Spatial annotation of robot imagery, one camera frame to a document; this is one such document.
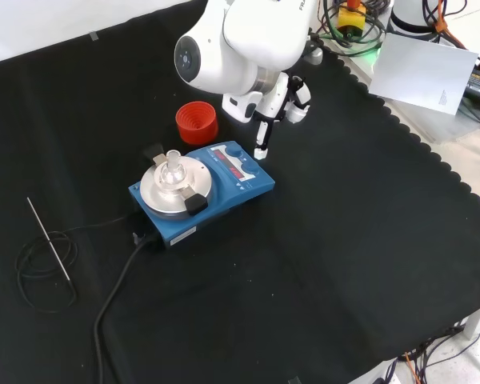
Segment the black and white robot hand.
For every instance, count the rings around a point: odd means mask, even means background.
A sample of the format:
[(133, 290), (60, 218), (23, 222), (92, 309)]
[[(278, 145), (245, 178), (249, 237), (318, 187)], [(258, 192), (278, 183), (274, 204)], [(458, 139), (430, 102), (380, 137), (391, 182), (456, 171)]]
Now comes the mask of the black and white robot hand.
[(263, 160), (268, 154), (270, 136), (276, 122), (284, 119), (295, 124), (302, 121), (310, 108), (311, 93), (302, 78), (281, 72), (267, 94), (251, 91), (244, 95), (224, 94), (222, 109), (241, 123), (259, 122), (254, 158)]

